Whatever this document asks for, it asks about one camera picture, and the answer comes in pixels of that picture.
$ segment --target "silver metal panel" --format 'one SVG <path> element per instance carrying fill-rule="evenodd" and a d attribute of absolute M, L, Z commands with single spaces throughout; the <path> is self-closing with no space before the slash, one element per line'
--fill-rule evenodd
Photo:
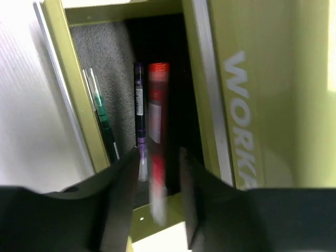
<path fill-rule="evenodd" d="M 87 173 L 89 175 L 94 175 L 95 172 L 94 172 L 93 165 L 92 165 L 92 162 L 91 162 L 90 154 L 89 154 L 88 148 L 86 146 L 84 136 L 83 136 L 83 132 L 82 132 L 82 129 L 80 127 L 80 123 L 78 121 L 74 106 L 72 104 L 72 101 L 71 101 L 71 98 L 70 98 L 70 94 L 69 94 L 64 76 L 62 74 L 61 66 L 59 64 L 57 54 L 56 54 L 56 51 L 55 51 L 55 48 L 54 48 L 54 45 L 53 45 L 53 41 L 51 39 L 51 35 L 50 35 L 49 30 L 48 30 L 48 26 L 47 26 L 47 23 L 46 23 L 46 20 L 45 20 L 45 17 L 44 17 L 42 8 L 41 8 L 41 3 L 40 2 L 34 2 L 34 9 L 35 9 L 35 13 L 36 13 L 36 16 L 37 16 L 38 23 L 41 27 L 42 34 L 45 37 L 46 46 L 48 48 L 48 52 L 49 52 L 49 56 L 50 56 L 50 59 L 51 59 L 51 62 L 52 62 L 52 66 L 53 66 L 55 74 L 56 74 L 59 89 L 62 93 L 64 102 L 65 102 L 65 106 L 67 108 L 67 112 L 69 114 L 69 118 L 70 118 L 70 121 L 71 121 L 71 125 L 74 129 L 76 140 L 78 142 L 83 160 L 85 162 L 85 166 L 83 168 L 87 169 Z"/>
<path fill-rule="evenodd" d="M 224 182 L 229 185 L 233 185 L 233 172 L 230 162 L 229 144 L 224 119 L 224 103 L 222 100 L 221 86 L 216 66 L 208 4 L 206 0 L 192 0 L 192 2 L 210 100 L 219 169 L 221 171 L 220 176 Z"/>
<path fill-rule="evenodd" d="M 89 176 L 31 1 L 0 9 L 0 184 L 58 191 Z"/>

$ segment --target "pen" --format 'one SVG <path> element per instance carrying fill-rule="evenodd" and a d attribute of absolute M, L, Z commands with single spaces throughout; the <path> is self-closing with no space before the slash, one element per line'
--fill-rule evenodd
<path fill-rule="evenodd" d="M 135 135 L 140 151 L 139 180 L 148 179 L 145 116 L 143 107 L 143 63 L 134 63 Z"/>
<path fill-rule="evenodd" d="M 109 156 L 110 162 L 114 163 L 115 161 L 119 160 L 119 154 L 112 128 L 110 127 L 109 119 L 106 113 L 105 101 L 100 91 L 98 80 L 94 75 L 92 68 L 89 68 L 88 71 L 84 70 L 84 72 L 87 77 L 89 89 L 92 95 L 91 100 L 94 103 L 94 107 L 99 118 L 99 125 L 102 132 L 106 151 Z"/>

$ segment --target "green panel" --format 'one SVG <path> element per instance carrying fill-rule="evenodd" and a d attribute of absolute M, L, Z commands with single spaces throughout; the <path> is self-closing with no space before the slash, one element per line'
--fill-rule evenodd
<path fill-rule="evenodd" d="M 182 196 L 178 193 L 167 198 L 167 221 L 163 227 L 153 221 L 150 205 L 133 210 L 130 236 L 133 242 L 137 242 L 183 221 Z"/>
<path fill-rule="evenodd" d="M 110 163 L 83 81 L 64 9 L 60 0 L 45 0 L 43 6 L 62 73 L 74 103 L 93 167 L 96 172 L 99 172 L 108 167 Z"/>
<path fill-rule="evenodd" d="M 237 187 L 335 186 L 335 1 L 208 2 Z"/>
<path fill-rule="evenodd" d="M 211 107 L 205 80 L 205 70 L 202 62 L 200 43 L 198 41 L 193 3 L 191 0 L 183 0 L 182 3 L 194 82 L 199 129 L 201 132 L 204 164 L 210 172 L 220 178 L 221 172 L 219 170 Z"/>
<path fill-rule="evenodd" d="M 69 25 L 120 21 L 182 12 L 181 0 L 144 0 L 126 4 L 67 8 Z"/>

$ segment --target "green pen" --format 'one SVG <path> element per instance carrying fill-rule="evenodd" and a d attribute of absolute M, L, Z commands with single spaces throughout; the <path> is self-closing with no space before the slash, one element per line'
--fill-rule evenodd
<path fill-rule="evenodd" d="M 99 118 L 99 125 L 106 151 L 110 162 L 114 163 L 115 161 L 119 160 L 119 154 L 112 128 L 110 127 L 109 118 L 106 113 L 104 97 L 102 96 L 97 77 L 94 75 L 92 68 L 89 68 L 88 70 L 85 69 L 84 73 L 88 82 L 91 102 L 94 103 L 93 105 Z"/>

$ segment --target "open drawer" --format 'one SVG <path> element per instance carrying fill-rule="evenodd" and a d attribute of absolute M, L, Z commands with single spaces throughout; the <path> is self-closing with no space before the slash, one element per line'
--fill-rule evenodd
<path fill-rule="evenodd" d="M 136 60 L 144 63 L 170 61 L 176 74 L 172 70 L 168 117 L 173 118 L 173 113 L 176 116 L 171 120 L 173 130 L 168 130 L 167 136 L 174 139 L 170 149 L 172 158 L 167 157 L 167 162 L 172 160 L 167 169 L 173 167 L 174 172 L 167 175 L 167 189 L 171 192 L 167 199 L 166 227 L 184 220 L 179 180 L 175 177 L 179 174 L 178 145 L 187 145 L 214 175 L 233 184 L 206 1 L 131 1 L 64 10 L 60 0 L 45 0 L 34 7 L 83 157 L 87 160 L 87 169 L 92 173 L 99 172 L 110 164 L 83 81 L 82 68 L 97 69 L 100 83 L 105 83 L 102 92 L 107 96 L 106 103 L 112 104 L 112 110 L 113 106 L 121 109 L 120 118 L 125 120 L 122 130 L 126 141 L 134 145 L 134 100 L 133 94 L 128 96 L 133 92 L 132 63 Z M 123 30 L 125 37 L 118 40 L 118 33 L 111 33 L 111 26 L 114 30 Z M 120 52 L 120 48 L 123 51 L 119 58 L 114 55 L 109 60 L 106 57 Z M 123 65 L 125 58 L 128 65 Z M 126 102 L 121 100 L 122 92 L 111 87 L 115 78 L 128 90 Z M 118 137 L 122 143 L 124 139 L 117 133 L 117 144 Z M 129 147 L 127 144 L 123 146 L 121 155 Z M 133 211 L 130 234 L 133 241 L 165 228 L 153 223 L 148 205 L 140 203 L 137 206 L 141 205 Z"/>

